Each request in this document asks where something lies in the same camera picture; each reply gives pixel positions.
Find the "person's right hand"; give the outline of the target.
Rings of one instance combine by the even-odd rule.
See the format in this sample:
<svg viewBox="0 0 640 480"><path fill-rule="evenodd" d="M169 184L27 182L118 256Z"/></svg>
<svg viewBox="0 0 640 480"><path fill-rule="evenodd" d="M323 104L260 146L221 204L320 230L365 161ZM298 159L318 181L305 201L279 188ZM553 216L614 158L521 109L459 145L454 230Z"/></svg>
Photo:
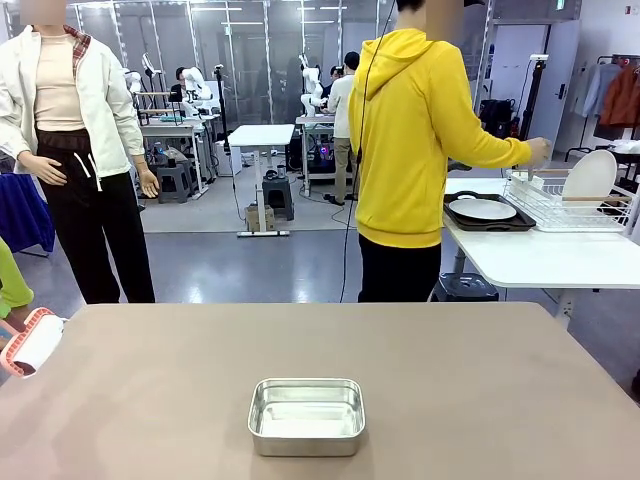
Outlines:
<svg viewBox="0 0 640 480"><path fill-rule="evenodd" d="M552 154L552 143L545 138L537 137L526 141L531 149L531 158L527 163L527 167L531 169L540 169L550 159Z"/></svg>

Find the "dark brown serving tray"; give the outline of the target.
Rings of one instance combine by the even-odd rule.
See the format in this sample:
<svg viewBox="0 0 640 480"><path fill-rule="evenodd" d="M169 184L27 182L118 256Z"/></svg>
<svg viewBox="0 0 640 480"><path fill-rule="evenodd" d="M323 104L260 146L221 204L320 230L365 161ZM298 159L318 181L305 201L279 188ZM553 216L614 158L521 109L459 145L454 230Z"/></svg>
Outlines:
<svg viewBox="0 0 640 480"><path fill-rule="evenodd" d="M505 204L509 204L515 208L517 215L508 220L499 221L482 221L473 218L467 218L452 212L448 204L456 199L465 198L479 198L499 201ZM481 194L473 191L460 191L454 194L446 194L444 196L443 204L444 213L448 218L461 230L471 232L526 232L533 229L536 226L536 221L522 211L520 208L514 206L504 197L499 194Z"/></svg>

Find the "pink lint roller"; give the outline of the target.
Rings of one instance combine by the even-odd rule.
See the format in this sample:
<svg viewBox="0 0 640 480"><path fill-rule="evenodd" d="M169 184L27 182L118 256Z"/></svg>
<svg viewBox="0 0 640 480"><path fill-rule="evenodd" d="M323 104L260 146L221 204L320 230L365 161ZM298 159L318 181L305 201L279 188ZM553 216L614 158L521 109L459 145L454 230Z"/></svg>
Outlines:
<svg viewBox="0 0 640 480"><path fill-rule="evenodd" d="M14 334L0 350L0 365L17 377L35 375L59 345L66 322L47 308L34 309L22 329L10 328Z"/></svg>

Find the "person's right forearm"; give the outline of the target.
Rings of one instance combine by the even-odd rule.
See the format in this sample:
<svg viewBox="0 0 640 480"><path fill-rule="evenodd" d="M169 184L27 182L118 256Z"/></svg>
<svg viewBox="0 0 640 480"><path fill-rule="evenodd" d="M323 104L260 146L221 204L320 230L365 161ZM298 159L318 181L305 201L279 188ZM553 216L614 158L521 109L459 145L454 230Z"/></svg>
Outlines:
<svg viewBox="0 0 640 480"><path fill-rule="evenodd" d="M487 132L479 137L476 164L485 168L506 168L525 165L532 159L532 148L514 138L499 139Z"/></svg>

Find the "white cutlery holder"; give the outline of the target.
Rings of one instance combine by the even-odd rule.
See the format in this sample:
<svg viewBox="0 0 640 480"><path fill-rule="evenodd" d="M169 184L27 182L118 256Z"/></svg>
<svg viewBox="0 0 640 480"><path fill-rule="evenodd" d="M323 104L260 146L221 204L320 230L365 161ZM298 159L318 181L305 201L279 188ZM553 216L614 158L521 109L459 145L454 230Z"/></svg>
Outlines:
<svg viewBox="0 0 640 480"><path fill-rule="evenodd" d="M517 187L542 190L544 179L528 170L509 170L508 177Z"/></svg>

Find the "orange jacket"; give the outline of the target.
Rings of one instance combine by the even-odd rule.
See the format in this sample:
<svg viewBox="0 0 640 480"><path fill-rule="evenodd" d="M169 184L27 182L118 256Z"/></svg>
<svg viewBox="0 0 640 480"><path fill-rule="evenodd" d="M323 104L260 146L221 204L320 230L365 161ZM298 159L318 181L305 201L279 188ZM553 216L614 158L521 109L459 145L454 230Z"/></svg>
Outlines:
<svg viewBox="0 0 640 480"><path fill-rule="evenodd" d="M633 128L640 120L640 66L626 66L610 83L599 123Z"/></svg>

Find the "large white table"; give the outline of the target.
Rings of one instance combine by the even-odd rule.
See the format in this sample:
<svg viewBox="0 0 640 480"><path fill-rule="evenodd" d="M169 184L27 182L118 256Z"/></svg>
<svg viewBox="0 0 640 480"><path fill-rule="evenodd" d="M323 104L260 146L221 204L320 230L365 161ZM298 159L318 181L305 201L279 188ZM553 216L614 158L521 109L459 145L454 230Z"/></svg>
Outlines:
<svg viewBox="0 0 640 480"><path fill-rule="evenodd" d="M469 232L444 225L471 264L505 288L640 290L640 245L617 233Z"/></svg>

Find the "black clothes rack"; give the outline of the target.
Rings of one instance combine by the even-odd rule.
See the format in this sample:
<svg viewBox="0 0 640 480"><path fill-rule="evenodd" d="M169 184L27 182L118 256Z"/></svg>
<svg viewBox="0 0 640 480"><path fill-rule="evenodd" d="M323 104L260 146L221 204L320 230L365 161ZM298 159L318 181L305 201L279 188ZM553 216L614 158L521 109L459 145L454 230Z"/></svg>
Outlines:
<svg viewBox="0 0 640 480"><path fill-rule="evenodd" d="M609 55L609 56L600 56L593 65L598 64L598 63L616 63L617 65L619 65L621 67L621 70L620 70L620 72L621 72L626 66L629 66L629 65L640 66L640 55L613 54L613 55ZM588 70L586 70L585 68L583 68L581 70L581 80L584 78L584 76L585 76L585 74L587 72L588 72ZM582 118L584 119L584 122L583 122L583 126L582 126L580 144L577 147L577 150L578 151L587 152L589 150L589 147L585 143L587 127L589 126L589 122L591 120L594 120L595 121L595 125L598 125L598 121L599 121L600 116L590 116L590 117L587 117L587 118L584 118L584 117L582 117Z"/></svg>

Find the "black plastic stool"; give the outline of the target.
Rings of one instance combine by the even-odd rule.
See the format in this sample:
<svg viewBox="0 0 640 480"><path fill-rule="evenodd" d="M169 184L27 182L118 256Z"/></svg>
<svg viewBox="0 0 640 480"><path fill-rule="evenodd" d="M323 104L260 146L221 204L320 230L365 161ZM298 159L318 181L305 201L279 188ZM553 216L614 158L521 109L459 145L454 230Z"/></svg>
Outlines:
<svg viewBox="0 0 640 480"><path fill-rule="evenodd" d="M434 302L497 302L497 289L476 273L442 273L431 300Z"/></svg>

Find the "background person in beige top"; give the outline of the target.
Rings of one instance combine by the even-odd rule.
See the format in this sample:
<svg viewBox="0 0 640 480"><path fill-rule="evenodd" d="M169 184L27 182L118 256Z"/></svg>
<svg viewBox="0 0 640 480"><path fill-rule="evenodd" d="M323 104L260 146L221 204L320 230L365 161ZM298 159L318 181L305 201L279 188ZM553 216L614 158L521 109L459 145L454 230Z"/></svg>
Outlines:
<svg viewBox="0 0 640 480"><path fill-rule="evenodd" d="M336 174L334 194L326 194L324 198L338 206L343 206L346 198L353 197L352 194L347 193L346 184L348 165L352 164L352 169L355 169L355 157L351 147L349 127L349 96L359 62L360 55L357 52L350 51L345 55L344 75L333 83L327 103L327 111L334 115Z"/></svg>

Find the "grey plastic stool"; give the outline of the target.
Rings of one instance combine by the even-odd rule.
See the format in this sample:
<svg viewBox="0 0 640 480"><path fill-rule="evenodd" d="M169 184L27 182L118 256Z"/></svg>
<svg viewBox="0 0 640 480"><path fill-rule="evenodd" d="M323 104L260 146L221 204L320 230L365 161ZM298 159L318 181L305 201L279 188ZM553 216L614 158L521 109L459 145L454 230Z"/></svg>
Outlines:
<svg viewBox="0 0 640 480"><path fill-rule="evenodd" d="M160 184L158 201L165 203L186 203L192 193L192 185L184 165L176 163L174 166L157 168L157 178Z"/></svg>
<svg viewBox="0 0 640 480"><path fill-rule="evenodd" d="M262 182L264 202L278 218L293 221L294 202L288 178L264 179Z"/></svg>

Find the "cardboard box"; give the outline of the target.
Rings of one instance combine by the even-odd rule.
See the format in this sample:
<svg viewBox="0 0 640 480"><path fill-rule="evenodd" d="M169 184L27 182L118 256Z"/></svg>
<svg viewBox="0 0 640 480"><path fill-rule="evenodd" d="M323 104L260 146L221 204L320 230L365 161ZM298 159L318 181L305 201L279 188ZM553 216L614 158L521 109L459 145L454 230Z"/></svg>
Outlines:
<svg viewBox="0 0 640 480"><path fill-rule="evenodd" d="M261 214L257 204L250 204L245 208L245 222L249 232L255 233L261 230ZM275 215L271 206L265 207L264 212L264 225L266 231L274 231L275 227Z"/></svg>

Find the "seated background person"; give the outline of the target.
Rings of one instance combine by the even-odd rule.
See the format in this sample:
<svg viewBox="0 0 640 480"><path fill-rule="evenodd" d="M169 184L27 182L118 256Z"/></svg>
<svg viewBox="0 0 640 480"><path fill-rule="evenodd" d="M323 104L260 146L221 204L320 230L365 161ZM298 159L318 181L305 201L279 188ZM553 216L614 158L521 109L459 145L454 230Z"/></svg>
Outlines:
<svg viewBox="0 0 640 480"><path fill-rule="evenodd" d="M184 67L176 69L175 77L177 83L170 88L169 101L172 103L183 102L187 99L187 92L185 87Z"/></svg>

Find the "white background workbench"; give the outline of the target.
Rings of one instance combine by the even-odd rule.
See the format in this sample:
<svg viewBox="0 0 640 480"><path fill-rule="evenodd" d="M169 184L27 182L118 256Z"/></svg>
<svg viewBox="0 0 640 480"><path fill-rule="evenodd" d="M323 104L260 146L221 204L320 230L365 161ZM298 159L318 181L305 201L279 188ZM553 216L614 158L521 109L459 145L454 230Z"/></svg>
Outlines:
<svg viewBox="0 0 640 480"><path fill-rule="evenodd" d="M193 165L196 171L197 190L192 199L197 200L209 190L216 179L211 144L215 140L215 121L220 114L187 118L182 122L163 122L160 118L143 120L140 126L145 138L173 138L191 141Z"/></svg>

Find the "rectangular steel container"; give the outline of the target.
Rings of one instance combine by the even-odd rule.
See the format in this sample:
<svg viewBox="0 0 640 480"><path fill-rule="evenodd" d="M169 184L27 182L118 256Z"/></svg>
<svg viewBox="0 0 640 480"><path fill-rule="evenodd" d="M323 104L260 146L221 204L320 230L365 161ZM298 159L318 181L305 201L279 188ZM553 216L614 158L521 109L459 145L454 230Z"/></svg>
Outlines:
<svg viewBox="0 0 640 480"><path fill-rule="evenodd" d="M351 457L366 432L361 387L346 378L264 379L247 427L261 456Z"/></svg>

